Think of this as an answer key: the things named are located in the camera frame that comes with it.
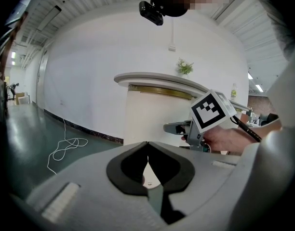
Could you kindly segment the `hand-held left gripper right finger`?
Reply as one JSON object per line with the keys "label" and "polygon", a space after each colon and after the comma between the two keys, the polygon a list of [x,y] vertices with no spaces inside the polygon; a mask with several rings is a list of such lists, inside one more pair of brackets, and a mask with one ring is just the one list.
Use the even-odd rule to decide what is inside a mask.
{"label": "hand-held left gripper right finger", "polygon": [[149,142],[149,162],[163,186],[158,231],[233,231],[242,192],[241,157]]}

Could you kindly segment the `person's right hand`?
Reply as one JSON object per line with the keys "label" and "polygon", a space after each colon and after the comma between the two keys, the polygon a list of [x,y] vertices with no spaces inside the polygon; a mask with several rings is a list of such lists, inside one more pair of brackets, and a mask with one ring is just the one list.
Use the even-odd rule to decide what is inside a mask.
{"label": "person's right hand", "polygon": [[217,126],[205,132],[203,138],[212,151],[235,152],[237,147],[234,142],[234,132],[233,129],[223,129]]}

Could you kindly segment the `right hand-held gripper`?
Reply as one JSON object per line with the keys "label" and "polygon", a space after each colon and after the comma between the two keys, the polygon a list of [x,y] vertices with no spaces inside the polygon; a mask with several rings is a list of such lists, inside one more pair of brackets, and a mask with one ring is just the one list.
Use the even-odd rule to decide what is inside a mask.
{"label": "right hand-held gripper", "polygon": [[237,112],[231,102],[219,91],[210,90],[198,98],[191,105],[190,114],[191,120],[165,124],[163,130],[174,135],[187,133],[186,143],[205,152],[212,152],[210,146],[204,141],[205,132],[217,126],[223,129],[237,127],[233,120]]}

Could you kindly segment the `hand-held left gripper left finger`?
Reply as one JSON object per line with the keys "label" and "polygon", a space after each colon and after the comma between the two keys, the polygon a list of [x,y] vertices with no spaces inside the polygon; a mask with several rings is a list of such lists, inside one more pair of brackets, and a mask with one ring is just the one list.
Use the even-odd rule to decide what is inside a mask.
{"label": "hand-held left gripper left finger", "polygon": [[160,231],[167,223],[146,196],[127,195],[108,179],[114,157],[138,146],[83,157],[35,188],[26,202],[58,231]]}

